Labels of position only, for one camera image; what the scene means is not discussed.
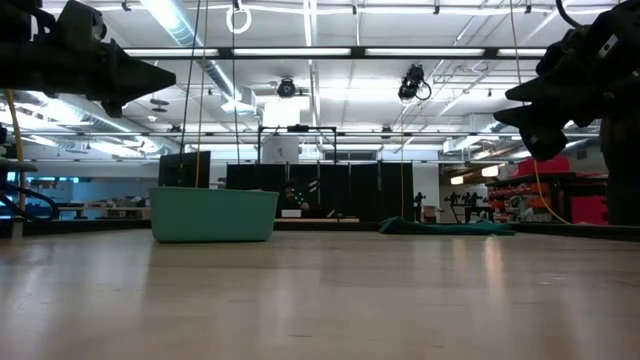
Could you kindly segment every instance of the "shelving unit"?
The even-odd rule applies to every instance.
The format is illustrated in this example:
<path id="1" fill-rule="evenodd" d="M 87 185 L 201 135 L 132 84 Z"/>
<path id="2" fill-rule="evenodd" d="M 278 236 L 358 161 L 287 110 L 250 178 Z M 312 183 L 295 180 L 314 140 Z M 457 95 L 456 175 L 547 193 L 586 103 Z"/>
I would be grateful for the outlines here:
<path id="1" fill-rule="evenodd" d="M 535 175 L 487 184 L 489 206 L 496 209 L 494 218 L 504 222 L 558 222 L 546 209 L 546 203 L 560 217 L 573 223 L 572 199 L 606 195 L 606 177 L 584 177 L 576 173 L 540 174 L 540 187 Z"/>

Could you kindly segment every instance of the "black partition panel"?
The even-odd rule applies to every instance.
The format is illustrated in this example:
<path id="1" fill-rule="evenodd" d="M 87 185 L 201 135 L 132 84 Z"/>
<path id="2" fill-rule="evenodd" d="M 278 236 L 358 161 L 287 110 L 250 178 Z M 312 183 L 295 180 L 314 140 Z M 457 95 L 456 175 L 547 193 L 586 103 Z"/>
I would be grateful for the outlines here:
<path id="1" fill-rule="evenodd" d="M 264 191 L 282 192 L 287 182 L 286 165 L 260 164 L 256 173 L 258 188 Z"/>
<path id="2" fill-rule="evenodd" d="M 227 165 L 227 189 L 281 192 L 286 181 L 283 164 Z"/>
<path id="3" fill-rule="evenodd" d="M 380 180 L 382 217 L 403 216 L 405 220 L 413 221 L 412 164 L 381 163 Z"/>
<path id="4" fill-rule="evenodd" d="M 256 166 L 253 164 L 227 164 L 227 189 L 253 190 L 257 189 Z"/>
<path id="5" fill-rule="evenodd" d="M 355 216 L 351 207 L 349 165 L 320 165 L 320 204 L 325 209 Z"/>
<path id="6" fill-rule="evenodd" d="M 305 194 L 305 199 L 312 207 L 320 205 L 318 171 L 318 164 L 289 165 L 289 182 Z"/>
<path id="7" fill-rule="evenodd" d="M 351 165 L 351 208 L 363 222 L 382 220 L 378 191 L 378 164 Z"/>

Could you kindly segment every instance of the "metal frame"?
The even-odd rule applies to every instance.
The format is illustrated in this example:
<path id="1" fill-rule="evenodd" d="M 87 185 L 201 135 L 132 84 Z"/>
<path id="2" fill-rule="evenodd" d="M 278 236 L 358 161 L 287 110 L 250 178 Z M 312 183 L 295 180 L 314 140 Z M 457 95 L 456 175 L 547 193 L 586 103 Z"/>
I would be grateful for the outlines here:
<path id="1" fill-rule="evenodd" d="M 286 130 L 286 128 L 275 128 L 270 127 L 263 129 L 279 129 Z M 520 133 L 492 133 L 492 132 L 473 132 L 473 131 L 426 131 L 426 132 L 381 132 L 381 131 L 337 131 L 336 127 L 309 127 L 309 129 L 335 129 L 333 131 L 335 137 L 381 137 L 381 136 L 404 136 L 404 137 L 459 137 L 459 136 L 491 136 L 491 137 L 500 137 L 500 138 L 508 138 L 508 137 L 519 137 Z M 224 136 L 239 136 L 239 137 L 255 137 L 260 135 L 264 131 L 241 131 L 238 132 L 237 135 L 233 131 L 205 131 L 200 134 L 200 137 L 224 137 Z M 300 133 L 296 132 L 278 132 L 278 136 L 299 136 Z M 307 136 L 321 136 L 320 133 L 306 133 Z M 171 133 L 171 132 L 85 132 L 85 131 L 69 131 L 69 132 L 52 132 L 52 131 L 25 131 L 22 132 L 22 136 L 56 136 L 56 137 L 74 137 L 74 136 L 113 136 L 113 137 L 129 137 L 129 136 L 148 136 L 148 137 L 181 137 L 182 133 Z M 587 139 L 587 138 L 597 138 L 600 136 L 598 133 L 564 133 L 567 138 L 574 139 Z M 197 137 L 197 132 L 185 132 L 185 137 Z"/>
<path id="2" fill-rule="evenodd" d="M 262 147 L 262 133 L 264 132 L 264 130 L 275 130 L 275 132 L 273 132 L 273 136 L 281 136 L 283 134 L 290 134 L 294 135 L 294 136 L 298 136 L 299 134 L 305 134 L 306 136 L 326 136 L 322 130 L 329 130 L 333 132 L 333 163 L 337 164 L 338 163 L 338 129 L 335 126 L 305 126 L 304 127 L 305 130 L 296 130 L 293 127 L 289 127 L 289 128 L 283 128 L 283 127 L 270 127 L 270 126 L 258 126 L 258 161 L 256 162 L 256 165 L 258 165 L 258 167 L 260 167 L 260 163 L 261 163 L 261 158 L 262 158 L 262 154 L 260 153 L 260 148 Z M 280 133 L 278 132 L 279 130 L 286 130 L 286 133 Z M 309 132 L 308 130 L 317 130 L 317 132 Z"/>
<path id="3" fill-rule="evenodd" d="M 313 55 L 296 55 L 287 54 L 283 51 L 281 54 L 263 54 L 263 55 L 238 55 L 234 53 L 234 50 L 276 50 L 283 49 L 295 53 L 296 51 L 313 51 L 319 50 L 320 52 L 325 50 L 345 50 L 348 49 L 348 53 L 345 54 L 313 54 Z M 443 53 L 447 51 L 460 52 L 465 49 L 482 49 L 482 54 L 422 54 L 422 55 L 408 55 L 408 54 L 367 54 L 367 50 L 377 49 L 399 49 L 399 50 L 442 50 Z M 131 57 L 140 60 L 202 60 L 203 51 L 205 52 L 205 59 L 207 60 L 268 60 L 268 59 L 299 59 L 299 60 L 315 60 L 315 59 L 328 59 L 328 60 L 398 60 L 398 59 L 418 59 L 418 60 L 516 60 L 515 54 L 500 54 L 499 50 L 512 50 L 510 47 L 497 47 L 497 46 L 313 46 L 313 47 L 288 47 L 288 46 L 271 46 L 271 47 L 197 47 L 193 51 L 193 55 L 184 54 L 184 50 L 192 51 L 192 49 L 179 48 L 179 47 L 157 47 L 157 48 L 142 48 L 142 47 L 130 47 L 123 49 L 125 52 L 130 53 Z M 171 52 L 176 51 L 176 54 L 152 54 L 152 52 Z M 519 54 L 520 60 L 539 60 L 542 58 L 546 48 L 544 47 L 521 47 L 522 52 Z M 530 51 L 539 52 L 539 54 L 532 55 Z M 147 54 L 136 54 L 136 52 L 144 52 Z"/>

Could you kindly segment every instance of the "robotic arm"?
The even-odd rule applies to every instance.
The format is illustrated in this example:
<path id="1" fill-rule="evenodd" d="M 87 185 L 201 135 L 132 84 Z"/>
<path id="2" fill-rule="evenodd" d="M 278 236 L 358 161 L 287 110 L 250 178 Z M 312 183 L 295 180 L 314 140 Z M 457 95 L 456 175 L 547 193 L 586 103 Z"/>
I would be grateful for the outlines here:
<path id="1" fill-rule="evenodd" d="M 556 0 L 574 29 L 550 45 L 536 67 L 538 78 L 506 92 L 509 100 L 530 104 L 498 111 L 494 118 L 520 130 L 539 161 L 566 146 L 562 129 L 573 120 L 586 127 L 595 119 L 615 118 L 638 108 L 640 91 L 640 0 L 628 0 L 580 25 Z"/>
<path id="2" fill-rule="evenodd" d="M 99 11 L 70 0 L 56 20 L 41 7 L 42 0 L 0 0 L 0 88 L 42 91 L 50 97 L 80 94 L 99 101 L 109 116 L 122 117 L 126 103 L 175 85 L 173 73 L 129 57 L 113 40 L 103 43 L 107 27 Z M 0 126 L 0 147 L 6 135 Z M 0 202 L 31 221 L 57 219 L 59 211 L 51 199 L 4 181 L 9 171 L 36 170 L 0 155 Z M 23 211 L 6 197 L 9 191 L 44 200 L 51 215 L 39 218 Z"/>

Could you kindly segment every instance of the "person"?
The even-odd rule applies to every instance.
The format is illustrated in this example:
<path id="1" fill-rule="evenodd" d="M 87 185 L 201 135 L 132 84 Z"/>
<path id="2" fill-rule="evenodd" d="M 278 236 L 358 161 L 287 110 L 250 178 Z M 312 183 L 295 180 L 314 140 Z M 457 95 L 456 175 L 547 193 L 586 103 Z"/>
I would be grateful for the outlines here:
<path id="1" fill-rule="evenodd" d="M 413 199 L 413 211 L 415 215 L 415 220 L 417 222 L 422 222 L 422 199 L 426 198 L 426 196 L 422 195 L 422 192 L 418 192 L 418 195 Z"/>
<path id="2" fill-rule="evenodd" d="M 609 169 L 609 225 L 640 226 L 640 167 L 633 156 L 640 139 L 640 110 L 602 119 L 600 149 Z"/>
<path id="3" fill-rule="evenodd" d="M 279 197 L 279 203 L 278 208 L 280 210 L 300 209 L 303 212 L 309 211 L 309 203 L 306 202 L 301 193 L 296 192 L 294 181 L 289 181 L 284 185 L 283 192 Z"/>

